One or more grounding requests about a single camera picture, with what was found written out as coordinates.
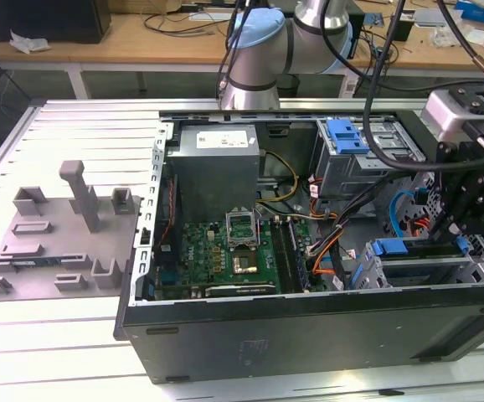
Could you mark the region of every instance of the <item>metal slotted table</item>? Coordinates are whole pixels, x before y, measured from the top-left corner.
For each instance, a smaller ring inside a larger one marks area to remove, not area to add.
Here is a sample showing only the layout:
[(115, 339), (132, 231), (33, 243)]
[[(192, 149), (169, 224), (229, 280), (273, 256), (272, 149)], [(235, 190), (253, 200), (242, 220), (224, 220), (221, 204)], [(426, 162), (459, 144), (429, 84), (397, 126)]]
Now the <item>metal slotted table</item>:
[[(418, 100), (377, 100), (382, 111), (418, 111)], [(362, 100), (290, 100), (288, 109), (361, 110)], [(0, 238), (21, 186), (70, 196), (58, 180), (82, 159), (99, 195), (145, 195), (159, 111), (216, 110), (213, 100), (69, 100), (29, 108), (0, 148)], [(454, 363), (153, 385), (128, 342), (112, 337), (117, 297), (0, 302), (0, 400), (484, 400), (484, 344)], [(340, 328), (334, 336), (340, 336)], [(378, 394), (395, 389), (403, 396)]]

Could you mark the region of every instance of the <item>table leg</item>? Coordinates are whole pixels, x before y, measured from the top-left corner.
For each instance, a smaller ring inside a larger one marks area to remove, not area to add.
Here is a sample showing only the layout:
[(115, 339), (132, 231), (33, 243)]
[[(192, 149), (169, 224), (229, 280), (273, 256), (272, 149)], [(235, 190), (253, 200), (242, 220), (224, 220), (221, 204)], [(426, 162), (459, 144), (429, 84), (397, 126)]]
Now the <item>table leg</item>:
[(67, 69), (67, 74), (69, 75), (71, 85), (73, 86), (76, 99), (90, 99), (90, 90), (82, 76), (82, 69), (77, 66), (72, 66)]
[(352, 71), (347, 71), (342, 78), (339, 98), (353, 98), (353, 94), (358, 86), (359, 77)]
[(145, 74), (143, 74), (142, 71), (137, 71), (136, 78), (138, 80), (138, 89), (140, 90), (140, 92), (146, 92), (147, 82), (145, 81)]

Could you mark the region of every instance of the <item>yellow wire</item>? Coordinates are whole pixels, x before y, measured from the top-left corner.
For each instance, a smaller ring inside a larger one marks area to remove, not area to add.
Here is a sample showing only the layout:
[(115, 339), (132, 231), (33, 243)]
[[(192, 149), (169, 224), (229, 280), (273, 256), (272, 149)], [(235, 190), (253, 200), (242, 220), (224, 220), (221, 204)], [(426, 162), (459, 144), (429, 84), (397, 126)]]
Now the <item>yellow wire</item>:
[(283, 163), (285, 166), (288, 167), (288, 169), (292, 173), (292, 177), (294, 178), (294, 185), (292, 186), (291, 191), (289, 193), (285, 194), (285, 195), (281, 195), (280, 197), (274, 197), (274, 198), (259, 199), (258, 201), (261, 202), (261, 203), (274, 203), (276, 201), (281, 201), (283, 199), (289, 198), (290, 196), (294, 195), (294, 193), (298, 189), (298, 176), (296, 175), (296, 172), (294, 171), (294, 169), (292, 168), (292, 166), (289, 165), (289, 163), (285, 159), (283, 159), (282, 157), (280, 157), (275, 152), (267, 151), (267, 150), (265, 150), (265, 152), (266, 153), (269, 153), (270, 155), (273, 155), (274, 157), (276, 157), (277, 159), (279, 159), (281, 161), (281, 163)]

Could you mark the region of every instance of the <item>blue box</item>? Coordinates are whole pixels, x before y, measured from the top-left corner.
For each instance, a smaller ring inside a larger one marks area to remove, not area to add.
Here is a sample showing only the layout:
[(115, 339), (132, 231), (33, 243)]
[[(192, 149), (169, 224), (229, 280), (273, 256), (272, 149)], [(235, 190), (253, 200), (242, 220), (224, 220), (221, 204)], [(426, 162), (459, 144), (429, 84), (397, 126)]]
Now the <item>blue box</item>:
[(339, 154), (368, 153), (368, 147), (359, 137), (359, 130), (347, 119), (327, 121), (327, 135), (333, 139)]
[(470, 19), (471, 21), (477, 21), (479, 23), (484, 23), (484, 8), (478, 7), (476, 4), (471, 2), (459, 0), (454, 6), (455, 10), (463, 10), (461, 15), (464, 19)]

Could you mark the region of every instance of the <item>motherboard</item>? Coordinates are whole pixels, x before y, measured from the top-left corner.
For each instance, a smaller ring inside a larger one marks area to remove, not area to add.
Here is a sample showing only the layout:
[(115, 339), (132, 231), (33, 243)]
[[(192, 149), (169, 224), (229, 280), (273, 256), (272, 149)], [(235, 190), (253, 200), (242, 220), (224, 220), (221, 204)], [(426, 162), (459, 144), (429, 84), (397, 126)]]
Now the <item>motherboard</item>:
[(186, 223), (177, 279), (161, 275), (158, 290), (165, 299), (310, 291), (304, 251), (311, 242), (302, 220), (244, 214)]

